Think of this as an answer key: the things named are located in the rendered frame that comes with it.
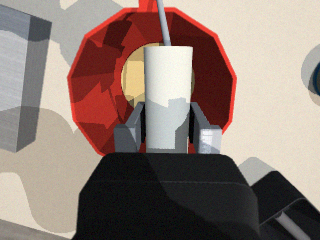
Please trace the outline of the red bucket with metal handle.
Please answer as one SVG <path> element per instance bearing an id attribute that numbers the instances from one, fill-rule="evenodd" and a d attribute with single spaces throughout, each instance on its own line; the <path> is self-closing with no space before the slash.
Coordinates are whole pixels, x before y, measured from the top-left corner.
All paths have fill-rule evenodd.
<path id="1" fill-rule="evenodd" d="M 115 152 L 113 129 L 138 102 L 146 121 L 138 153 L 196 154 L 190 102 L 223 135 L 237 77 L 216 33 L 163 0 L 139 0 L 84 35 L 67 82 L 73 121 L 97 154 Z"/>

